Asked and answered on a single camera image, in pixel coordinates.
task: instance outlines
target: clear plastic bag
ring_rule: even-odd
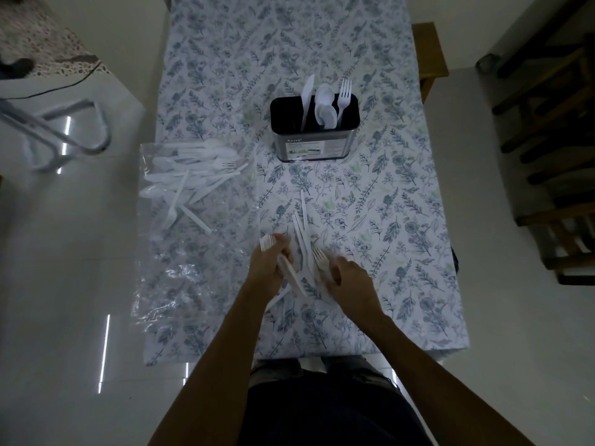
[[[211,234],[179,208],[175,223],[165,230],[169,204],[163,197],[139,196],[137,285],[131,314],[137,324],[224,316],[248,274],[259,238],[254,144],[239,136],[217,139],[233,147],[248,166],[187,205],[212,229]],[[175,150],[163,144],[141,145],[139,191],[144,190],[145,196],[153,185],[145,179],[153,172],[153,159],[172,156]]]

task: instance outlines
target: cutlery holder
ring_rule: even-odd
[[[333,107],[338,112],[338,94],[335,94]],[[271,102],[271,130],[275,141],[277,157],[283,162],[317,161],[341,159],[349,154],[359,127],[358,98],[351,95],[351,103],[343,111],[341,128],[323,129],[314,116],[314,96],[306,126],[302,126],[303,108],[301,97],[280,97]]]

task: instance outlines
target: black cable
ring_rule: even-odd
[[[83,81],[85,81],[87,78],[89,78],[93,72],[95,72],[97,70],[97,68],[101,65],[101,61],[99,61],[97,63],[97,65],[95,67],[93,67],[90,72],[88,74],[86,74],[81,80],[78,80],[77,82],[73,82],[72,84],[66,85],[66,86],[62,86],[62,87],[56,87],[54,89],[49,89],[43,92],[40,92],[38,94],[33,94],[33,95],[28,95],[26,97],[12,97],[12,98],[0,98],[0,100],[25,100],[27,98],[33,98],[33,97],[37,97],[39,95],[43,95],[43,94],[47,94],[50,92],[54,92],[54,91],[59,91],[60,89],[66,89],[67,87],[72,87],[72,86],[76,86],[79,83],[82,83]]]

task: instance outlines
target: hand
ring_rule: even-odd
[[[289,248],[291,237],[273,233],[277,242],[264,252],[260,244],[252,252],[250,258],[250,269],[248,277],[242,286],[242,289],[249,292],[257,292],[266,303],[279,293],[281,283],[283,283],[283,274],[277,266],[277,256],[284,254],[290,263],[293,263],[293,256]]]
[[[343,313],[360,329],[382,319],[383,311],[368,273],[357,263],[337,257],[330,266],[333,282],[327,282]]]

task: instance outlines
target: leaf pattern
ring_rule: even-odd
[[[312,242],[362,265],[378,285],[385,313],[414,342],[446,351],[466,347],[405,0],[172,0],[170,31],[157,140],[245,140],[246,156],[256,156],[255,202],[245,204],[256,231],[285,232],[294,211],[302,216],[296,201],[303,190]],[[336,90],[342,78],[353,80],[361,126],[343,160],[281,163],[268,138],[269,105],[299,94],[310,74]],[[160,268],[141,271],[147,297],[155,307],[168,307],[183,292],[200,315],[150,335],[148,363],[197,361],[234,299],[234,293],[201,292],[205,283],[198,277],[164,289],[163,276],[178,272],[176,266],[185,269],[219,250],[178,224],[168,240],[182,250],[151,244],[161,261]],[[228,229],[230,238],[246,234]],[[257,242],[251,240],[245,252]],[[214,253],[220,263],[234,262],[228,251]],[[234,272],[225,278],[245,275]],[[271,308],[255,357],[374,351],[367,337],[348,328],[351,322],[325,291],[303,277],[308,302],[290,291]],[[170,310],[165,319],[179,316]]]

